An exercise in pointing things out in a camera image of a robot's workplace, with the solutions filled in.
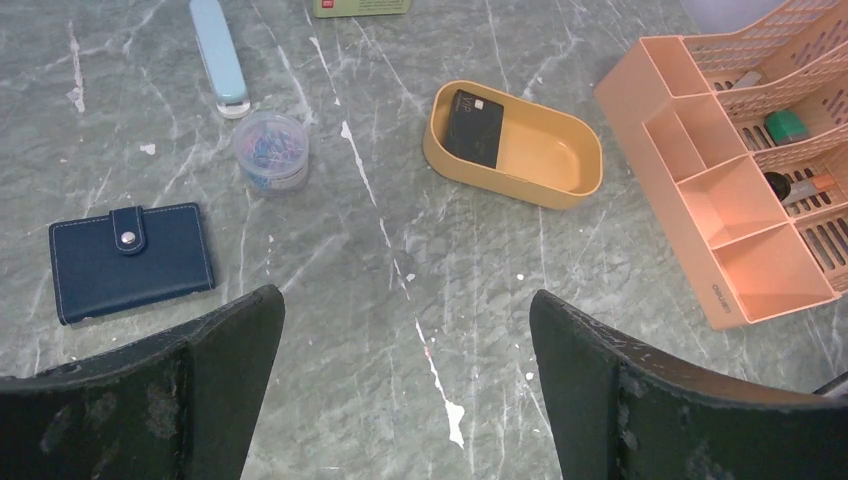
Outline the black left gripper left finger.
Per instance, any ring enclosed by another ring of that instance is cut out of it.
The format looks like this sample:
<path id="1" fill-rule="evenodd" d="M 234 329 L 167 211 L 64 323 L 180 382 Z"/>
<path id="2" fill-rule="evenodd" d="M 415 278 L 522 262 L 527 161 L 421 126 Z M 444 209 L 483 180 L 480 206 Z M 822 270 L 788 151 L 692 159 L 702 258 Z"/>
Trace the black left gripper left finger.
<path id="1" fill-rule="evenodd" d="M 285 320 L 263 286 L 194 320 L 1 380 L 5 479 L 237 479 Z"/>

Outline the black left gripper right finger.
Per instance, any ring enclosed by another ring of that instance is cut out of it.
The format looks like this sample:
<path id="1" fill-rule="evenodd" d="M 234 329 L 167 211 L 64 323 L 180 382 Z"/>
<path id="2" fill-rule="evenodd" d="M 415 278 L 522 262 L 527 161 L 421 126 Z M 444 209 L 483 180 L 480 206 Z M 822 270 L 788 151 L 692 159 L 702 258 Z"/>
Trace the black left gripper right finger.
<path id="1" fill-rule="evenodd" d="M 847 379 L 811 393 L 689 363 L 540 290 L 529 324 L 566 479 L 843 479 Z"/>

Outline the navy blue card holder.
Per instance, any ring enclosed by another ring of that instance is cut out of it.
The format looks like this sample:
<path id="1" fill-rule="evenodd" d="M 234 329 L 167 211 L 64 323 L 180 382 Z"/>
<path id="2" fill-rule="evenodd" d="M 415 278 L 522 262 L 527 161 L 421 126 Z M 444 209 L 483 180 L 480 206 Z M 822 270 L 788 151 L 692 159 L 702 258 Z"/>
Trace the navy blue card holder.
<path id="1" fill-rule="evenodd" d="M 216 286 L 195 202 L 49 226 L 56 313 L 62 325 L 212 290 Z"/>

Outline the black VIP card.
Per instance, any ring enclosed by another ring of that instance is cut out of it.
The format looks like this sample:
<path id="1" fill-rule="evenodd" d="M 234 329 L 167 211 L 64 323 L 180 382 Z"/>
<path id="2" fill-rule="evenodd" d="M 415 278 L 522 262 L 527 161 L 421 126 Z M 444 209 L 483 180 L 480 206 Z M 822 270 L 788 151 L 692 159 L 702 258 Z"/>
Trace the black VIP card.
<path id="1" fill-rule="evenodd" d="M 504 113 L 503 105 L 458 90 L 452 101 L 443 147 L 461 160 L 495 169 Z"/>

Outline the yellow oval tray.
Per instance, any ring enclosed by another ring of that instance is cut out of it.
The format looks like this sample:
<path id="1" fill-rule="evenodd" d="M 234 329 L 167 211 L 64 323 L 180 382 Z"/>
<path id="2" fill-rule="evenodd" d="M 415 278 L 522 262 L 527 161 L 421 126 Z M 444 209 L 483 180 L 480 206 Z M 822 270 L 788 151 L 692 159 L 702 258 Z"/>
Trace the yellow oval tray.
<path id="1" fill-rule="evenodd" d="M 468 94 L 468 113 L 503 107 L 500 129 L 490 136 L 497 159 L 482 165 L 446 148 L 458 122 L 457 94 Z M 429 165 L 442 176 L 538 206 L 564 210 L 593 194 L 603 179 L 603 149 L 581 119 L 468 80 L 444 84 L 433 100 L 423 135 Z"/>

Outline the clear jar of paper clips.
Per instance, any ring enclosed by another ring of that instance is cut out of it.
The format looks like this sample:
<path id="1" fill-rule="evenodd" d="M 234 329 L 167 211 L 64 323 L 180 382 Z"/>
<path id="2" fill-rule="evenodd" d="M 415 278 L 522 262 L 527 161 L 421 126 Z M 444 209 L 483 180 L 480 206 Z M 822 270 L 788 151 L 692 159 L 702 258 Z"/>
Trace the clear jar of paper clips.
<path id="1" fill-rule="evenodd" d="M 293 117 L 275 111 L 251 113 L 238 123 L 232 145 L 241 173 L 259 194 L 283 194 L 308 179 L 309 137 Z"/>

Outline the orange plastic file organizer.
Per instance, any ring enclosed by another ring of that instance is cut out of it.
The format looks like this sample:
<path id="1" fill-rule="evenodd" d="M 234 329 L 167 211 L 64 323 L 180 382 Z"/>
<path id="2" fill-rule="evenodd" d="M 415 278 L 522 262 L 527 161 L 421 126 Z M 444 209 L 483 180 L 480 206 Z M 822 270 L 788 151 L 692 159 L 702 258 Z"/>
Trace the orange plastic file organizer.
<path id="1" fill-rule="evenodd" d="M 709 321 L 745 326 L 847 294 L 847 5 L 788 1 L 727 34 L 641 38 L 596 99 Z M 810 137 L 775 146 L 765 118 Z M 764 177 L 831 175 L 782 206 Z"/>

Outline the green eraser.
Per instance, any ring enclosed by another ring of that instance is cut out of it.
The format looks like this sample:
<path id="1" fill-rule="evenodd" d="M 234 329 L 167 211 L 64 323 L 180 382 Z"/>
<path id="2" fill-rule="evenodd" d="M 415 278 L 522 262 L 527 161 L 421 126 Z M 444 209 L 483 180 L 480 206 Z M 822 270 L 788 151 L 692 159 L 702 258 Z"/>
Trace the green eraser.
<path id="1" fill-rule="evenodd" d="M 775 146 L 784 146 L 810 137 L 801 119 L 790 110 L 779 110 L 765 118 L 765 127 Z"/>

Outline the light blue stapler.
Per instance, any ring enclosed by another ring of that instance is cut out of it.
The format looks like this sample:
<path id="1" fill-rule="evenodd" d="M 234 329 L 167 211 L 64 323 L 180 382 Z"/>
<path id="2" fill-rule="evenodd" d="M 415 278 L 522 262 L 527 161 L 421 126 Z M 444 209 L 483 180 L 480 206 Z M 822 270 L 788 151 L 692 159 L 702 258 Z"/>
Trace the light blue stapler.
<path id="1" fill-rule="evenodd" d="M 189 10 L 218 111 L 227 119 L 243 118 L 251 103 L 223 9 L 217 0 L 191 0 Z"/>

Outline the green and white small box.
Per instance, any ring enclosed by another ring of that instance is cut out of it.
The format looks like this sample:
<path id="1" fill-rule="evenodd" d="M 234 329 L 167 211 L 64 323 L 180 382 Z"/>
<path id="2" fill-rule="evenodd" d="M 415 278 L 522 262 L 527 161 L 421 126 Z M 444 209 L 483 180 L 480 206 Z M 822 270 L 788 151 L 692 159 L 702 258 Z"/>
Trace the green and white small box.
<path id="1" fill-rule="evenodd" d="M 401 15 L 409 11 L 410 0 L 315 0 L 317 18 Z"/>

